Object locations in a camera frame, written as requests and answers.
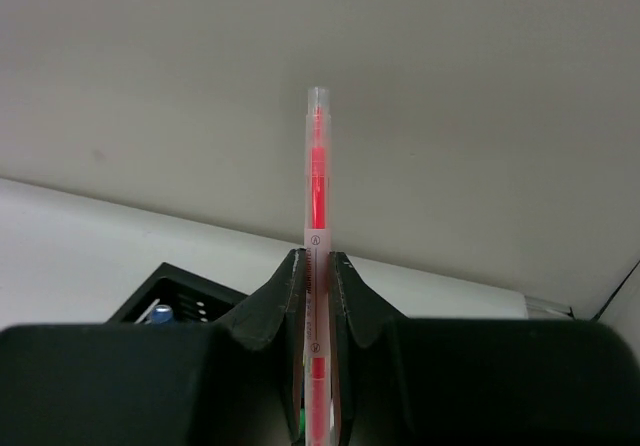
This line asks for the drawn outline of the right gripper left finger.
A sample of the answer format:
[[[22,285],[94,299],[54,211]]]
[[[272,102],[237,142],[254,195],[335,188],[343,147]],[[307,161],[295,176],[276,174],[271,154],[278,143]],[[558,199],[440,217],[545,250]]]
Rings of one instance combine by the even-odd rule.
[[[304,254],[219,318],[16,325],[1,334],[5,445],[292,445]]]

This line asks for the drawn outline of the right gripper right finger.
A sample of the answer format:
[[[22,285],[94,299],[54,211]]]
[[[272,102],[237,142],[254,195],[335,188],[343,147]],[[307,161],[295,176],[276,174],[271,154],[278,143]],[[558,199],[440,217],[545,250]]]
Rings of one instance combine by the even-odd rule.
[[[635,445],[639,365],[590,321],[402,314],[329,259],[341,445]]]

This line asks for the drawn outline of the red pen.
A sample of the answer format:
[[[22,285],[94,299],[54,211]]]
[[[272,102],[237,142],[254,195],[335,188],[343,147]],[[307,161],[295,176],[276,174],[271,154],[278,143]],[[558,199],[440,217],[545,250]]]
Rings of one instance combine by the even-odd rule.
[[[323,87],[308,92],[305,143],[305,443],[331,443],[331,348],[327,270],[329,227],[330,95]]]

